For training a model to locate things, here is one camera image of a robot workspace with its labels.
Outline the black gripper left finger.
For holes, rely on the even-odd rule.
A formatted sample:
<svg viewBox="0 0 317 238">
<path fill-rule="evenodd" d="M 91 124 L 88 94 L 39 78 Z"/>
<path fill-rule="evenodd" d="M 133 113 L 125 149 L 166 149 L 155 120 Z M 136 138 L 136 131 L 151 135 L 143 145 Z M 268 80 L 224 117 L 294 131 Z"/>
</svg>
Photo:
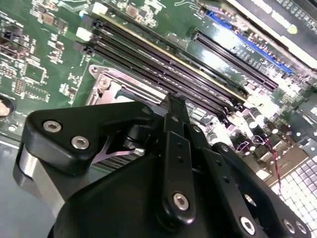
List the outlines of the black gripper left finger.
<svg viewBox="0 0 317 238">
<path fill-rule="evenodd" d="M 17 157 L 27 188 L 57 218 L 72 195 L 137 159 L 161 164 L 158 212 L 171 225 L 196 214 L 187 126 L 167 95 L 151 109 L 142 102 L 103 104 L 31 113 Z"/>
</svg>

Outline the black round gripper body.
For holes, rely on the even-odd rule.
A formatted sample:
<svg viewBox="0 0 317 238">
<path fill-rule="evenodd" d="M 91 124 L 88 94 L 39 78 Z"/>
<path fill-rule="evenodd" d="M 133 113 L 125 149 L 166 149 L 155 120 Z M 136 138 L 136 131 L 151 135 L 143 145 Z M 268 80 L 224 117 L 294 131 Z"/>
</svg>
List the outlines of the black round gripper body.
<svg viewBox="0 0 317 238">
<path fill-rule="evenodd" d="M 51 238 L 232 238 L 232 226 L 207 178 L 193 171 L 196 218 L 173 226 L 159 214 L 161 164 L 137 159 L 75 193 L 64 204 Z"/>
</svg>

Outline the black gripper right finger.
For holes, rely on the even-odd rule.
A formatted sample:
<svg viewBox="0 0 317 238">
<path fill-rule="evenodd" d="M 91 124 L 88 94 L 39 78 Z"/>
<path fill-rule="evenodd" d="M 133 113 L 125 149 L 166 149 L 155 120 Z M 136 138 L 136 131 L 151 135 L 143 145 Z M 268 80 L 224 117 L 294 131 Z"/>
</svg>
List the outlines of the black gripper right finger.
<svg viewBox="0 0 317 238">
<path fill-rule="evenodd" d="M 227 238 L 310 238 L 308 226 L 261 180 L 237 154 L 222 142 L 210 146 L 204 133 L 191 124 L 185 98 L 177 94 L 177 111 L 187 126 L 203 175 L 214 186 L 219 212 L 212 212 Z"/>
</svg>

